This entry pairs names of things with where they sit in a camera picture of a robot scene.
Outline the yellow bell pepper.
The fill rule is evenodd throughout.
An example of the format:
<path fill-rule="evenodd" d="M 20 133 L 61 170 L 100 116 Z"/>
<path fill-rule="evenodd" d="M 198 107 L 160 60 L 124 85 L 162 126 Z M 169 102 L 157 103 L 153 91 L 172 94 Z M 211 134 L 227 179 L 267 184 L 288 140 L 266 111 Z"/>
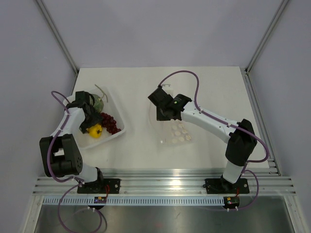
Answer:
<path fill-rule="evenodd" d="M 100 138 L 103 132 L 103 128 L 101 124 L 96 124 L 88 128 L 87 132 L 92 138 Z"/>

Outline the clear dotted zip bag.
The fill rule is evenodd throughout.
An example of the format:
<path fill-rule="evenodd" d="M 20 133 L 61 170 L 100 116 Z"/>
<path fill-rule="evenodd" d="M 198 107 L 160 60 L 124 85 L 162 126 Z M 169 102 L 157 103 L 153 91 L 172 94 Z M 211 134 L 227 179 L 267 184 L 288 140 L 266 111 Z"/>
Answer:
<path fill-rule="evenodd" d="M 149 122 L 161 145 L 179 146 L 193 141 L 186 122 L 173 119 L 158 121 L 156 119 L 156 107 L 152 103 L 149 105 Z"/>

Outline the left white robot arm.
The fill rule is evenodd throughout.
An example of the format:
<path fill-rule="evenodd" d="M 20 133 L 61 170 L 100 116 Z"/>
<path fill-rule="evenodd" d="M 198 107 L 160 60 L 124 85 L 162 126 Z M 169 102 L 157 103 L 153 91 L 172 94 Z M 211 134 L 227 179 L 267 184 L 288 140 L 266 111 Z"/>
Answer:
<path fill-rule="evenodd" d="M 83 163 L 74 134 L 88 133 L 102 121 L 93 104 L 95 99 L 86 91 L 75 93 L 75 99 L 64 108 L 64 117 L 56 130 L 39 141 L 43 167 L 46 176 L 58 183 L 70 180 L 78 182 L 78 193 L 100 193 L 105 190 L 101 170 Z"/>

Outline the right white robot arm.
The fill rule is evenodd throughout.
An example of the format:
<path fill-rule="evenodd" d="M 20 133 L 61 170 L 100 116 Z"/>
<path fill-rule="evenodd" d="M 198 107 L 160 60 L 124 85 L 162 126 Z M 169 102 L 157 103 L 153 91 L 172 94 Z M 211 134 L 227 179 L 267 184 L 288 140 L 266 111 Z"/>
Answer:
<path fill-rule="evenodd" d="M 207 116 L 199 110 L 191 98 L 182 94 L 172 97 L 160 86 L 148 96 L 148 99 L 156 107 L 157 121 L 185 121 L 212 133 L 227 144 L 226 167 L 220 177 L 220 183 L 214 190 L 231 193 L 236 189 L 242 170 L 257 145 L 257 140 L 243 131 L 254 133 L 252 123 L 246 119 L 227 123 L 214 113 Z"/>

